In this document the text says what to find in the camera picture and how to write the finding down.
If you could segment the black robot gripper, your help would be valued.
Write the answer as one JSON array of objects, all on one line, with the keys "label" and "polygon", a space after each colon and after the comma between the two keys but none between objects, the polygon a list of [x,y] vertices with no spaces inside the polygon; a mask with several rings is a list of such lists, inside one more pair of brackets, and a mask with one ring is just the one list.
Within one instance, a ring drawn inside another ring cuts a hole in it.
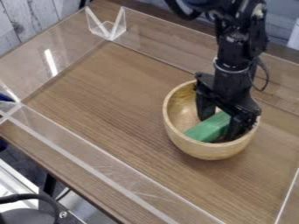
[{"label": "black robot gripper", "polygon": [[214,73],[194,74],[196,110],[201,121],[220,108],[228,115],[224,139],[233,141],[241,136],[261,115],[261,109],[251,96],[257,63],[249,62],[241,69],[213,64]]}]

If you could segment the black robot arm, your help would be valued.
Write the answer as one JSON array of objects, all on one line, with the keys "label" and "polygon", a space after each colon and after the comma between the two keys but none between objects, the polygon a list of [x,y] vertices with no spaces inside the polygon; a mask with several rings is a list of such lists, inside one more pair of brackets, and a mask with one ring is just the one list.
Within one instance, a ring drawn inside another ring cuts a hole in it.
[{"label": "black robot arm", "polygon": [[265,65],[260,54],[267,49],[265,0],[164,0],[178,18],[204,16],[214,24],[217,54],[214,72],[197,72],[196,109],[204,121],[220,109],[228,114],[224,139],[230,141],[248,132],[261,115],[251,96],[259,68]]}]

